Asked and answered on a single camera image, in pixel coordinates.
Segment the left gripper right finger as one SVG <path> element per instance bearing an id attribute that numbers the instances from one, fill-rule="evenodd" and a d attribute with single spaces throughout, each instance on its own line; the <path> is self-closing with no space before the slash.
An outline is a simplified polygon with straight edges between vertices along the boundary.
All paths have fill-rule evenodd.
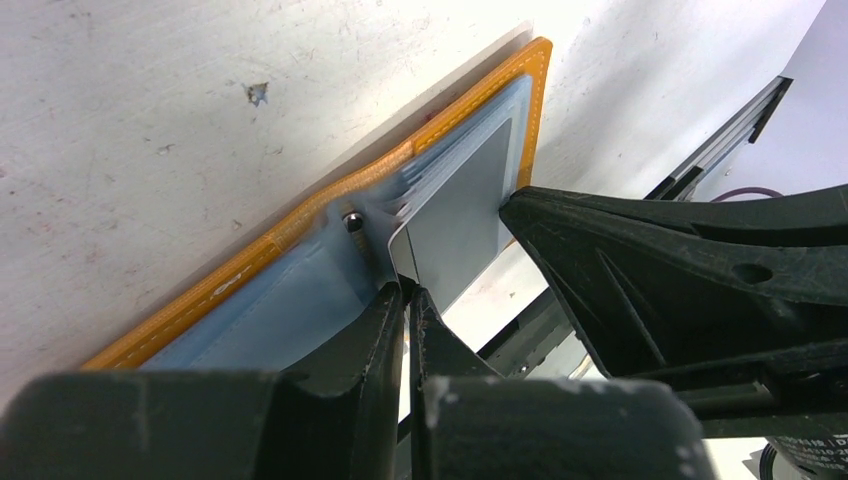
<path id="1" fill-rule="evenodd" d="M 416 479 L 711 479 L 700 423 L 645 380 L 508 379 L 410 298 Z"/>

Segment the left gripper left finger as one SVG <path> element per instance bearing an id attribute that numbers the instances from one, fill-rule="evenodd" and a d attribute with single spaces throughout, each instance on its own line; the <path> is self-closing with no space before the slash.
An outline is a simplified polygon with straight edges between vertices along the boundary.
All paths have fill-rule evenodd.
<path id="1" fill-rule="evenodd" d="M 5 479 L 387 479 L 406 298 L 383 286 L 282 371 L 101 370 L 29 383 L 1 419 Z"/>

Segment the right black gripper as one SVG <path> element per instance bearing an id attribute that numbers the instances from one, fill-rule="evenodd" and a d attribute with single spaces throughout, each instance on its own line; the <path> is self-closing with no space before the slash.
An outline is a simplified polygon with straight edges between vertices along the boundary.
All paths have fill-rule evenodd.
<path id="1" fill-rule="evenodd" d="M 526 187 L 500 218 L 614 377 L 847 365 L 847 190 L 690 203 Z M 671 384 L 709 439 L 762 437 L 804 479 L 847 477 L 847 380 L 743 373 Z"/>

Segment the yellow leather card holder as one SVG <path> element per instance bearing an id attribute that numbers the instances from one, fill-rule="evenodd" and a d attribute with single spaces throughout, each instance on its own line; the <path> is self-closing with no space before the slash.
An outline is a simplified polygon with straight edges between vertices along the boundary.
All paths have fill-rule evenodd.
<path id="1" fill-rule="evenodd" d="M 529 183 L 551 53 L 548 39 L 530 41 L 397 146 L 311 195 L 86 368 L 282 370 L 305 357 L 358 317 L 383 284 L 402 276 L 389 242 L 410 218 L 410 203 L 422 195 L 436 158 L 463 135 L 487 121 L 514 121 L 513 184 L 495 210 L 497 220 L 503 201 Z M 500 226 L 503 247 L 485 269 L 512 242 Z"/>

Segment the silver grey credit card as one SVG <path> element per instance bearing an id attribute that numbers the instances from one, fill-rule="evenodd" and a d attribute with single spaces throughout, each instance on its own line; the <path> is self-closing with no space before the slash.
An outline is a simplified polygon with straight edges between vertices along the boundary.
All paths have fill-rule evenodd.
<path id="1" fill-rule="evenodd" d="M 389 242 L 400 275 L 426 288 L 445 311 L 503 247 L 495 210 L 513 184 L 514 121 L 484 122 L 439 155 L 410 218 Z"/>

